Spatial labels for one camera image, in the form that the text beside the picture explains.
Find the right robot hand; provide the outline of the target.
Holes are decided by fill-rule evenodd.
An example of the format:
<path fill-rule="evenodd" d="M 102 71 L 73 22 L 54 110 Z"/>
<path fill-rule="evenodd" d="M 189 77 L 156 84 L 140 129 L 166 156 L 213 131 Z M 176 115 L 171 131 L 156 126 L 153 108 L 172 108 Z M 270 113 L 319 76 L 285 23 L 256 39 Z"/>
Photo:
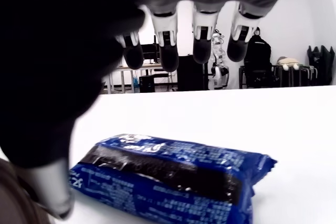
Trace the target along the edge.
<path fill-rule="evenodd" d="M 102 78 L 124 58 L 142 64 L 139 29 L 151 14 L 164 70 L 178 66 L 177 11 L 184 0 L 1 0 L 1 149 L 21 186 L 53 217 L 73 208 L 68 184 L 73 126 L 95 102 Z M 228 55 L 241 61 L 277 0 L 188 0 L 193 56 L 208 61 L 218 13 L 236 1 Z"/>

